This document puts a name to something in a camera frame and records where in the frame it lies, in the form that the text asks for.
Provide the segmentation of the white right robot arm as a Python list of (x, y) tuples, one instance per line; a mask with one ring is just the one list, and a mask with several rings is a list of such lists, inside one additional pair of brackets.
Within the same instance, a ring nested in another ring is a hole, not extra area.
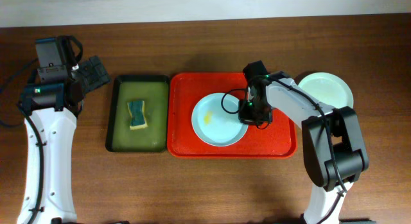
[(304, 167), (313, 187), (303, 223), (339, 223), (348, 190), (369, 167), (356, 112), (335, 108), (300, 89), (284, 72), (244, 70), (245, 97), (239, 120), (259, 129), (272, 122), (277, 109), (302, 131)]

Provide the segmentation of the light blue plate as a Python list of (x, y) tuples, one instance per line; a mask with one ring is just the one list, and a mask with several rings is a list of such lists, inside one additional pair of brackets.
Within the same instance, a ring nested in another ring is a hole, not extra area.
[(191, 125), (197, 137), (206, 144), (217, 147), (230, 146), (243, 138), (248, 126), (241, 123), (237, 114), (226, 110), (238, 108), (239, 99), (224, 93), (213, 93), (203, 97), (194, 107)]

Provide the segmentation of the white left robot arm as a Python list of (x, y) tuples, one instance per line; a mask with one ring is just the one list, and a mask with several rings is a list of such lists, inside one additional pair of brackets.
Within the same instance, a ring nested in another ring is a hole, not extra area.
[(28, 137), (24, 201), (18, 223), (74, 223), (71, 152), (77, 115), (64, 99), (65, 83), (28, 84), (19, 110)]

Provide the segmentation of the light green plate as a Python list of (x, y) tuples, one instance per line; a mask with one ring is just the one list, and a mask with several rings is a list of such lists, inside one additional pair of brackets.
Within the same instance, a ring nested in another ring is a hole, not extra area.
[(330, 73), (312, 73), (305, 76), (298, 86), (319, 101), (335, 108), (353, 108), (354, 98), (348, 84)]

